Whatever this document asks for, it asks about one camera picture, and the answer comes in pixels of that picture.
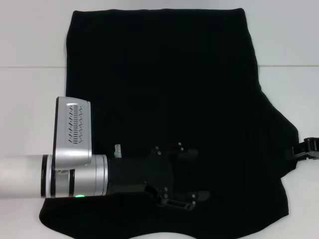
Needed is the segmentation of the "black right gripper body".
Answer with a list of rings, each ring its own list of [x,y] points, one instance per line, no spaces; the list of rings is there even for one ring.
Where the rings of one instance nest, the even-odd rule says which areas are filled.
[[[308,137],[304,139],[305,143],[305,155],[304,160],[319,159],[319,138],[318,137]]]

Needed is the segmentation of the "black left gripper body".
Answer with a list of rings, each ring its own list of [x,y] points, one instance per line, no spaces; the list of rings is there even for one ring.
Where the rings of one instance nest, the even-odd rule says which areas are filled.
[[[174,150],[154,148],[142,158],[108,160],[107,195],[145,193],[159,206],[174,200]]]

